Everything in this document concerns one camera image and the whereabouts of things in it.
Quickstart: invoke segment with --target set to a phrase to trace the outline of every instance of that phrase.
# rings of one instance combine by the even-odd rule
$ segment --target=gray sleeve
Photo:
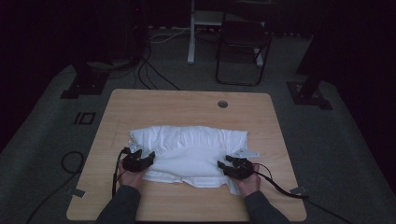
[[[140,193],[130,186],[120,186],[114,198],[103,209],[96,224],[134,224]]]
[[[290,223],[282,213],[268,202],[261,191],[249,194],[244,201],[252,224]]]

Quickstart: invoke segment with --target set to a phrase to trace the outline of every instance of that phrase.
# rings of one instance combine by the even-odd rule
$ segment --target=person
[[[254,164],[253,168],[258,172],[260,165]],[[132,173],[125,171],[120,163],[119,171],[120,187],[116,195],[110,200],[96,219],[96,224],[135,223],[136,211],[141,197],[139,190],[142,187],[143,176],[146,170],[140,173]],[[239,188],[241,196],[243,197],[250,223],[290,223],[282,213],[268,202],[267,198],[260,191],[261,179],[258,175],[253,174],[243,180],[233,179],[233,182]]]

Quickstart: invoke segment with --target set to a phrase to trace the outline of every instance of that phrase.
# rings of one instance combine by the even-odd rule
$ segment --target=white cloth
[[[218,161],[240,148],[248,148],[248,132],[204,126],[152,126],[132,130],[130,135],[143,146],[142,158],[155,151],[154,163],[145,179],[186,182],[196,188],[226,184],[232,194],[239,194],[235,183],[218,167]]]

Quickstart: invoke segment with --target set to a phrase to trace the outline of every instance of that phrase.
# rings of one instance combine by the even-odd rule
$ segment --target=gray carpet floor
[[[150,32],[153,35],[165,31]],[[396,223],[395,195],[337,89],[326,82],[320,84],[320,90],[333,110],[295,105],[290,97],[286,82],[306,79],[295,75],[295,71],[309,40],[287,36],[275,38],[262,83],[256,87],[242,87],[216,82],[216,44],[212,43],[216,37],[204,32],[197,36],[195,64],[187,64],[187,35],[151,44],[150,63],[183,91],[269,93],[297,181],[309,190],[311,201],[353,223]],[[146,66],[141,74],[149,83]],[[137,78],[138,69],[135,69],[111,73],[102,95],[60,99],[75,75],[73,67],[68,66],[52,80],[28,119],[0,154],[2,224],[25,223],[39,203],[71,176],[61,166],[65,153],[76,150],[88,156],[113,90],[145,89]],[[148,75],[158,89],[174,89],[150,68]],[[74,124],[78,113],[93,112],[96,117],[91,125]],[[74,169],[78,158],[69,158],[65,164]],[[54,194],[31,223],[92,223],[70,221],[66,217],[71,197],[64,192],[75,187],[77,182],[78,176]],[[308,203],[305,208],[307,219],[302,223],[344,223]]]

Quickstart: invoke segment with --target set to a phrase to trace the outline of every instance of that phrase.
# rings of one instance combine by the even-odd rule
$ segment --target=dark background
[[[196,8],[219,10],[225,2],[200,0]],[[392,136],[396,123],[395,4],[389,0],[277,2],[285,10],[279,36],[314,36],[296,73],[322,76],[337,87],[395,191],[391,175],[396,170]],[[86,61],[104,63],[138,55],[134,49],[139,47],[136,39],[142,34],[134,28],[143,22],[134,8],[139,6],[138,1],[2,1],[1,149],[52,78],[70,64],[70,49]],[[190,7],[186,0],[147,1],[147,23],[187,27]],[[118,44],[124,43],[125,37],[129,40],[126,47]]]

